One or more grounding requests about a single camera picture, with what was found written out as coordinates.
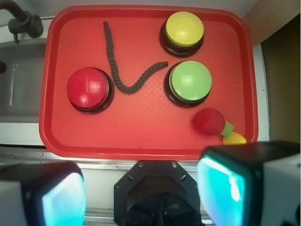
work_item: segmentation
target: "red tray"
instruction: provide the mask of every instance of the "red tray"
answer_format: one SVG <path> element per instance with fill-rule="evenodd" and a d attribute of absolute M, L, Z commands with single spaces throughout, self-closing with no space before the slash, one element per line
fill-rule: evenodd
<path fill-rule="evenodd" d="M 203 21 L 205 38 L 193 56 L 178 58 L 159 42 L 164 21 L 174 12 L 189 11 Z M 143 88 L 127 95 L 115 89 L 112 104 L 98 114 L 77 111 L 69 102 L 66 84 L 83 67 L 111 74 L 103 22 L 112 31 L 120 77 L 132 85 L 155 62 L 169 66 L 152 75 Z M 168 69 L 183 60 L 203 63 L 213 79 L 201 105 L 181 108 L 164 93 Z M 202 8 L 156 6 L 80 6 L 52 21 L 46 47 L 40 135 L 45 146 L 65 157 L 198 160 L 208 145 L 221 145 L 220 136 L 192 129 L 192 117 L 203 108 L 219 110 L 248 142 L 258 135 L 253 55 L 249 32 L 234 14 Z"/>

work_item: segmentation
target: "wall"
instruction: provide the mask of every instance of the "wall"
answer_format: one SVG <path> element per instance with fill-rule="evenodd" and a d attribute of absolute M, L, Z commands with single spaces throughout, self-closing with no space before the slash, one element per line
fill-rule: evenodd
<path fill-rule="evenodd" d="M 300 14 L 262 44 L 271 140 L 300 143 Z"/>

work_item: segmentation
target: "toy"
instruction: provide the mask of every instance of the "toy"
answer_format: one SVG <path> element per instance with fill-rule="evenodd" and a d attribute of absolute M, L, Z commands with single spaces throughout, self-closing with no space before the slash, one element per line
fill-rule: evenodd
<path fill-rule="evenodd" d="M 176 12 L 162 25 L 160 43 L 168 52 L 180 57 L 195 54 L 203 44 L 204 26 L 193 13 Z"/>
<path fill-rule="evenodd" d="M 175 64 L 166 74 L 164 89 L 168 98 L 178 106 L 193 107 L 209 95 L 212 78 L 200 62 L 189 60 Z"/>
<path fill-rule="evenodd" d="M 114 84 L 103 70 L 85 67 L 70 76 L 67 95 L 77 110 L 98 113 L 111 104 L 114 98 Z"/>
<path fill-rule="evenodd" d="M 216 136 L 223 135 L 226 139 L 230 138 L 234 126 L 228 123 L 224 116 L 213 108 L 200 110 L 193 117 L 193 125 L 198 132 Z"/>
<path fill-rule="evenodd" d="M 224 145 L 242 145 L 246 144 L 246 139 L 239 133 L 231 132 L 230 137 L 228 139 L 223 137 L 222 143 Z"/>

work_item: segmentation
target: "dark rope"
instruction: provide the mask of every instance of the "dark rope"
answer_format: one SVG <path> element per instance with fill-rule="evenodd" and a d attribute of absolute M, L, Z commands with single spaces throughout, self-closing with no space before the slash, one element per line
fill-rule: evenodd
<path fill-rule="evenodd" d="M 113 80 L 114 80 L 115 85 L 121 92 L 128 93 L 128 94 L 137 92 L 139 89 L 141 89 L 141 87 L 144 85 L 146 80 L 149 77 L 151 77 L 156 71 L 168 66 L 168 62 L 155 63 L 154 65 L 150 66 L 141 75 L 141 77 L 135 82 L 134 85 L 132 85 L 130 87 L 125 86 L 119 77 L 117 63 L 114 58 L 113 40 L 112 40 L 112 34 L 111 34 L 110 27 L 108 25 L 108 22 L 104 22 L 103 25 L 104 25 L 105 38 L 107 41 L 107 55 L 108 55 L 108 60 L 110 62 Z"/>

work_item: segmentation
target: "small red ball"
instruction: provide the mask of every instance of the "small red ball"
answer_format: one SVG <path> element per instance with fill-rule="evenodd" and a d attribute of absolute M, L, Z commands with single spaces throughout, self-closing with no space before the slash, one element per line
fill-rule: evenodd
<path fill-rule="evenodd" d="M 226 125 L 224 116 L 213 108 L 200 110 L 193 117 L 192 122 L 198 132 L 211 136 L 221 134 Z"/>

